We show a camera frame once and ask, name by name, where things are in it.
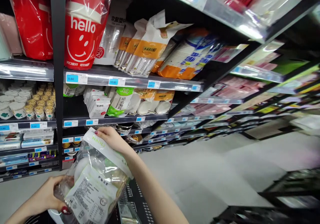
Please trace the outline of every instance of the pink package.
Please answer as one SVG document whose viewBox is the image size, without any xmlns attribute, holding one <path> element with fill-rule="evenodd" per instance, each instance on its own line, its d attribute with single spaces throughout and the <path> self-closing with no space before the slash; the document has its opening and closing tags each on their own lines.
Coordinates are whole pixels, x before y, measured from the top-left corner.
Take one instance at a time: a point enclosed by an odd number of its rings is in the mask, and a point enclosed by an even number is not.
<svg viewBox="0 0 320 224">
<path fill-rule="evenodd" d="M 22 49 L 16 19 L 12 16 L 0 13 L 0 25 L 9 43 L 10 52 L 13 55 L 21 55 Z"/>
</svg>

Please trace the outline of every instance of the product label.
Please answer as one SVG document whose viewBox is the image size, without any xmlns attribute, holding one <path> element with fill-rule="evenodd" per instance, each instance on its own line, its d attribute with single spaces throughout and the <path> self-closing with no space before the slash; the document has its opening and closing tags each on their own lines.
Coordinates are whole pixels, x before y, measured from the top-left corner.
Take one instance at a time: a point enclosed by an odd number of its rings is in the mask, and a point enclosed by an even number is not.
<svg viewBox="0 0 320 224">
<path fill-rule="evenodd" d="M 80 224 L 104 224 L 117 191 L 115 186 L 88 164 L 65 199 Z"/>
</svg>

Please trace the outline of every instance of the metal shelf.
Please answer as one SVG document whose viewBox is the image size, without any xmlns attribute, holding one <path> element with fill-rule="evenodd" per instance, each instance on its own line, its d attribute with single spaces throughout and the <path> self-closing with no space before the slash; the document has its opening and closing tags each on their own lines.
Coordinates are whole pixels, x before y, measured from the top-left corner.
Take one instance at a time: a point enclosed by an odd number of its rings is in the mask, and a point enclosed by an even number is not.
<svg viewBox="0 0 320 224">
<path fill-rule="evenodd" d="M 176 90 L 176 91 L 195 91 L 202 92 L 202 82 L 188 81 L 181 79 L 172 79 L 160 77 L 151 73 L 148 77 L 133 77 L 124 73 L 113 66 L 93 65 L 90 70 L 87 71 L 75 71 L 64 69 L 64 83 L 66 82 L 66 73 L 71 72 L 75 74 L 84 74 L 87 77 L 88 85 L 102 85 L 109 86 L 109 81 L 114 78 L 124 80 L 123 85 L 125 87 L 137 87 L 137 88 L 156 88 L 164 90 Z"/>
<path fill-rule="evenodd" d="M 0 182 L 11 181 L 13 179 L 18 179 L 18 178 L 23 178 L 23 177 L 28 177 L 28 176 L 34 176 L 34 175 L 38 175 L 38 174 L 42 174 L 42 173 L 46 173 L 46 172 L 51 172 L 51 171 L 58 171 L 58 170 L 59 170 L 58 166 L 49 167 L 49 168 L 40 169 L 40 170 L 34 170 L 34 171 L 30 171 L 30 172 L 28 172 L 26 174 L 23 174 L 23 175 L 2 177 L 2 178 L 0 178 Z"/>
<path fill-rule="evenodd" d="M 21 149 L 0 151 L 0 156 L 22 154 L 22 153 L 33 153 L 33 152 L 35 152 L 35 149 L 39 149 L 39 148 L 42 148 L 42 147 L 46 147 L 47 151 L 57 150 L 58 149 L 58 144 L 47 145 L 47 146 L 39 146 L 39 147 L 36 147 L 36 148 L 21 148 Z"/>
<path fill-rule="evenodd" d="M 56 158 L 46 159 L 46 160 L 37 161 L 37 162 L 27 162 L 27 163 L 18 164 L 18 165 L 0 167 L 0 171 L 15 170 L 15 169 L 24 168 L 24 167 L 35 166 L 35 165 L 34 165 L 35 163 L 37 163 L 37 165 L 41 165 L 41 164 L 45 164 L 45 163 L 49 163 L 49 162 L 54 162 L 54 161 L 58 161 L 58 160 L 59 160 L 59 159 L 56 157 Z"/>
<path fill-rule="evenodd" d="M 52 62 L 15 57 L 0 61 L 0 78 L 53 82 Z"/>
</svg>

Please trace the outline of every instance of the price tag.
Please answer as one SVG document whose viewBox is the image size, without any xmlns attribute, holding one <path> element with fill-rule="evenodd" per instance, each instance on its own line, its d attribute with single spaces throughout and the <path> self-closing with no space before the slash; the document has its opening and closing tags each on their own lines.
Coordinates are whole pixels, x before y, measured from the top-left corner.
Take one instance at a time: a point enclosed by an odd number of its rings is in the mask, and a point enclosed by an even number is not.
<svg viewBox="0 0 320 224">
<path fill-rule="evenodd" d="M 192 85 L 191 91 L 200 91 L 201 86 L 200 85 Z"/>
<path fill-rule="evenodd" d="M 88 75 L 84 73 L 67 72 L 66 83 L 88 84 Z"/>
<path fill-rule="evenodd" d="M 39 162 L 30 162 L 29 163 L 29 166 L 38 166 L 39 165 Z"/>
<path fill-rule="evenodd" d="M 73 152 L 73 148 L 64 149 L 63 153 Z"/>
<path fill-rule="evenodd" d="M 30 122 L 31 129 L 44 129 L 48 128 L 47 122 Z"/>
<path fill-rule="evenodd" d="M 10 166 L 10 167 L 6 167 L 6 170 L 9 171 L 9 170 L 14 170 L 14 169 L 17 169 L 17 165 L 15 166 Z"/>
<path fill-rule="evenodd" d="M 78 126 L 78 120 L 64 121 L 64 127 L 76 127 L 76 126 Z"/>
<path fill-rule="evenodd" d="M 92 125 L 97 125 L 99 122 L 99 119 L 89 119 L 86 121 L 86 126 L 92 126 Z"/>
<path fill-rule="evenodd" d="M 159 89 L 160 88 L 160 81 L 152 81 L 149 80 L 148 81 L 148 88 L 152 88 L 152 89 Z"/>
<path fill-rule="evenodd" d="M 19 130 L 17 123 L 8 123 L 0 125 L 0 131 L 15 131 Z"/>
<path fill-rule="evenodd" d="M 38 147 L 34 149 L 34 152 L 42 152 L 42 151 L 47 151 L 47 147 L 44 146 L 44 147 Z"/>
<path fill-rule="evenodd" d="M 109 86 L 125 86 L 126 79 L 123 77 L 109 77 Z"/>
<path fill-rule="evenodd" d="M 82 139 L 83 139 L 83 137 L 75 137 L 75 138 L 74 138 L 74 141 L 76 141 L 76 142 L 77 142 L 77 141 L 82 141 Z"/>
<path fill-rule="evenodd" d="M 73 142 L 73 137 L 63 138 L 62 139 L 62 143 L 68 143 L 68 142 Z"/>
<path fill-rule="evenodd" d="M 136 122 L 144 121 L 145 119 L 146 119 L 146 117 L 137 117 Z"/>
</svg>

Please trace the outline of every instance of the blue price label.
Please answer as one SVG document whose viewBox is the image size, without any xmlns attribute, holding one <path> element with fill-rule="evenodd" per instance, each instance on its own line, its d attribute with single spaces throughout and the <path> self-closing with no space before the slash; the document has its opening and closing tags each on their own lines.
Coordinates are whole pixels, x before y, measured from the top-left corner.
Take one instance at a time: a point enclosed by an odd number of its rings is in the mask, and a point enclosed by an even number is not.
<svg viewBox="0 0 320 224">
<path fill-rule="evenodd" d="M 30 125 L 30 128 L 31 128 L 31 129 L 40 128 L 40 124 L 39 124 L 39 123 L 32 123 L 32 124 Z"/>
<path fill-rule="evenodd" d="M 118 85 L 119 79 L 109 79 L 109 85 Z"/>
<path fill-rule="evenodd" d="M 0 126 L 0 131 L 8 131 L 10 130 L 9 126 Z"/>
<path fill-rule="evenodd" d="M 149 83 L 148 83 L 148 88 L 154 88 L 155 85 L 156 85 L 155 82 L 150 82 L 150 81 L 149 81 Z"/>
<path fill-rule="evenodd" d="M 77 75 L 67 75 L 68 82 L 78 82 L 79 77 Z"/>
</svg>

